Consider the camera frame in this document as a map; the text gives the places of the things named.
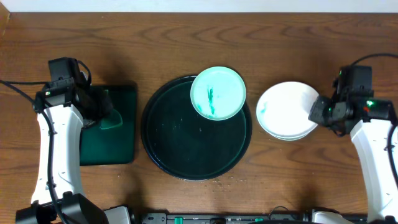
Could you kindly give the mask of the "light green plate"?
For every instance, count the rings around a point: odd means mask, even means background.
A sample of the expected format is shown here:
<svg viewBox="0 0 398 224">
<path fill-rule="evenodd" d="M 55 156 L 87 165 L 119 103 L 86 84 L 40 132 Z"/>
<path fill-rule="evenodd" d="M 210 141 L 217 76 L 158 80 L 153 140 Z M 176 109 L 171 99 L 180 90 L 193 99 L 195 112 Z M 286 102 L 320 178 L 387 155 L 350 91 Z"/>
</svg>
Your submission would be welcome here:
<svg viewBox="0 0 398 224">
<path fill-rule="evenodd" d="M 306 132 L 306 133 L 303 133 L 303 134 L 293 135 L 293 136 L 278 136 L 278 135 L 275 135 L 272 132 L 269 132 L 269 131 L 266 131 L 266 132 L 268 134 L 270 134 L 271 136 L 273 136 L 273 137 L 275 137 L 277 139 L 283 140 L 283 141 L 296 141 L 296 140 L 304 138 L 305 136 L 307 136 L 310 133 L 310 132 Z"/>
</svg>

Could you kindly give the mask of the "green sponge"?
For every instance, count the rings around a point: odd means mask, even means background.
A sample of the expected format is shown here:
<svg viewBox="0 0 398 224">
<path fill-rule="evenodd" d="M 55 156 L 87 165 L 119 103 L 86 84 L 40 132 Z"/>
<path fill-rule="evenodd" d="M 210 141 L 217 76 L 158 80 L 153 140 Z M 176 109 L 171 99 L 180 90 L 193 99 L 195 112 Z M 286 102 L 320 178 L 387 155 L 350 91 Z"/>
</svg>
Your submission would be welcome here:
<svg viewBox="0 0 398 224">
<path fill-rule="evenodd" d="M 109 95 L 109 90 L 104 90 L 104 95 L 101 100 L 102 117 L 100 120 L 100 129 L 107 130 L 122 126 L 123 119 L 121 114 L 114 108 Z"/>
</svg>

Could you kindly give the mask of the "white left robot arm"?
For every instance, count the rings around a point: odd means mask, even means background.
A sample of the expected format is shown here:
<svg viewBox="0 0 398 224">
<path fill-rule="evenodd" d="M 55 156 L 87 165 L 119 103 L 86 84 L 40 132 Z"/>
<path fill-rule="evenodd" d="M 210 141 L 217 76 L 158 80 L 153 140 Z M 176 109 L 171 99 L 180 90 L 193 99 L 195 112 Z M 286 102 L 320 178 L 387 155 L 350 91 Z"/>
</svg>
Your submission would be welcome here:
<svg viewBox="0 0 398 224">
<path fill-rule="evenodd" d="M 80 175 L 80 137 L 85 121 L 108 114 L 107 96 L 90 79 L 58 78 L 28 99 L 40 128 L 39 174 L 31 205 L 16 212 L 16 223 L 109 223 L 89 201 Z"/>
</svg>

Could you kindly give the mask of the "white plate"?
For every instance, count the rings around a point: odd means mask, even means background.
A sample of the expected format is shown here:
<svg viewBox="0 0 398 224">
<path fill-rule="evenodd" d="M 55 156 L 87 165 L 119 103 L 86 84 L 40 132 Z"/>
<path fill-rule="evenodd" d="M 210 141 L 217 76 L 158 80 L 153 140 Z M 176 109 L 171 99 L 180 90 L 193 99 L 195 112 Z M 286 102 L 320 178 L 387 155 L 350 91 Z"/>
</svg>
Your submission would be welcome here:
<svg viewBox="0 0 398 224">
<path fill-rule="evenodd" d="M 282 82 L 267 89 L 256 105 L 256 118 L 265 131 L 278 136 L 312 132 L 317 123 L 308 116 L 319 93 L 301 82 Z"/>
</svg>

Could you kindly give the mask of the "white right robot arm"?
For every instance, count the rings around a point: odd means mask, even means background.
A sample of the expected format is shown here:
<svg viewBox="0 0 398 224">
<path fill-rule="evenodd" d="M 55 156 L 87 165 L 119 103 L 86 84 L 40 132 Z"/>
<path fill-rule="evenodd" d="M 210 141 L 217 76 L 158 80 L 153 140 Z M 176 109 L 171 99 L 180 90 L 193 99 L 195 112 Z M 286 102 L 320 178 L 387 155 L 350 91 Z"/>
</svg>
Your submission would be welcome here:
<svg viewBox="0 0 398 224">
<path fill-rule="evenodd" d="M 317 96 L 308 119 L 338 137 L 348 135 L 359 157 L 368 223 L 397 223 L 397 115 L 389 100 Z"/>
</svg>

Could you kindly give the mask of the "green rimmed plate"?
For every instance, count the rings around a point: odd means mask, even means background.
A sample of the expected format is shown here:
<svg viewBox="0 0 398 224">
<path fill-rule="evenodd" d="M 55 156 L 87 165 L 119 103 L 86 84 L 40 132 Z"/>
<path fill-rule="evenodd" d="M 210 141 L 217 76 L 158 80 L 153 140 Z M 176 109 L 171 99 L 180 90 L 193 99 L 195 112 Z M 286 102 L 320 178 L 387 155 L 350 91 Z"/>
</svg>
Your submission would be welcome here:
<svg viewBox="0 0 398 224">
<path fill-rule="evenodd" d="M 190 100 L 195 111 L 212 121 L 232 118 L 246 101 L 246 86 L 238 72 L 228 67 L 210 67 L 194 78 Z"/>
</svg>

